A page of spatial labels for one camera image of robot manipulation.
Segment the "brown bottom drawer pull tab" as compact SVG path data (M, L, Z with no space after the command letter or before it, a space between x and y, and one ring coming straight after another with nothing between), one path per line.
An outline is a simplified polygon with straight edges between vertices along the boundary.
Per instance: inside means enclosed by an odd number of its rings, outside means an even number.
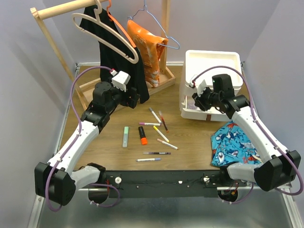
M208 114L207 117L206 117L206 120L211 121L211 117L212 117L212 115Z

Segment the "white marker pink cap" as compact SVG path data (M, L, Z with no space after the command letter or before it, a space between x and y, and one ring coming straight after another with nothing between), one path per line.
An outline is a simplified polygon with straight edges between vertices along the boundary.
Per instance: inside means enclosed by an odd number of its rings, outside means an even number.
M144 123L144 122L139 122L139 125L146 125L146 126L161 126L161 123Z

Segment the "white three-drawer organizer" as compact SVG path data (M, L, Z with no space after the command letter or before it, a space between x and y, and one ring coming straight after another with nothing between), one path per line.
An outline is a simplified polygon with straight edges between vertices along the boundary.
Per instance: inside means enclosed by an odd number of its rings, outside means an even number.
M225 114L220 113L214 107L205 112L199 108L198 110L190 110L186 108L187 100L193 100L192 95L196 92L194 89L189 87L190 79L194 75L198 75L206 69L214 66L227 66L241 72L240 56L237 52L206 50L186 51L179 88L179 108L181 111L181 117L206 121L207 115L210 114L212 115L211 121L229 121ZM226 68L212 69L202 75L210 89L213 89L212 77L219 74L230 75L234 93L237 94L240 91L243 85L243 79L239 74Z

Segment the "white marker yellow cap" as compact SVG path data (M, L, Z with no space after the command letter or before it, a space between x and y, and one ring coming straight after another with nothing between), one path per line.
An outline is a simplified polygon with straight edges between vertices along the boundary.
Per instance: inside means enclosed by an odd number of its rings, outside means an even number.
M156 126L153 126L153 128L167 143L170 142L169 139Z

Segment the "clear jar of paper clips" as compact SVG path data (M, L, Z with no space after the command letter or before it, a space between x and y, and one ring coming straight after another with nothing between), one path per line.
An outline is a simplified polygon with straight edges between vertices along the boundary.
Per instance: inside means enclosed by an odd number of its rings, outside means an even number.
M195 105L193 100L187 100L186 108L190 110L198 110L198 107Z

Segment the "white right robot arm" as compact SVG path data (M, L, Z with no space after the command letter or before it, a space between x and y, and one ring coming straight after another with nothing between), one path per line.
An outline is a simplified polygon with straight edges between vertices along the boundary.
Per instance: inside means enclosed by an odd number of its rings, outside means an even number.
M213 88L201 82L196 85L195 77L190 83L196 88L193 94L195 105L202 111L216 108L237 124L248 136L262 161L261 164L228 162L221 167L218 180L229 186L235 180L249 181L262 190L270 191L299 179L300 189L293 193L299 195L304 190L304 181L298 170L301 156L283 146L265 127L256 115L250 101L244 95L235 95L231 77L227 74L213 76Z

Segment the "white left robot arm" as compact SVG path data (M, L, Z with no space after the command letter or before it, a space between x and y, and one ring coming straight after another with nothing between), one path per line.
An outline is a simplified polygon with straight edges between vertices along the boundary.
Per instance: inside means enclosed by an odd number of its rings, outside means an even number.
M36 194L65 206L77 190L91 184L102 187L105 183L103 166L90 163L77 171L74 167L92 140L104 129L116 107L135 108L139 98L134 87L120 89L108 82L97 83L91 103L66 144L47 163L40 162L35 167Z

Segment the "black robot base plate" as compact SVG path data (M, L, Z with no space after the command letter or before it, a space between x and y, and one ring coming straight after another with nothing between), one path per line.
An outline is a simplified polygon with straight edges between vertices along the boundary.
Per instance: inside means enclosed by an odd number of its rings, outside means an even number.
M219 170L185 171L106 171L98 181L101 186L88 186L88 198L96 203L107 199L205 197L235 201L238 190L247 184L224 180Z

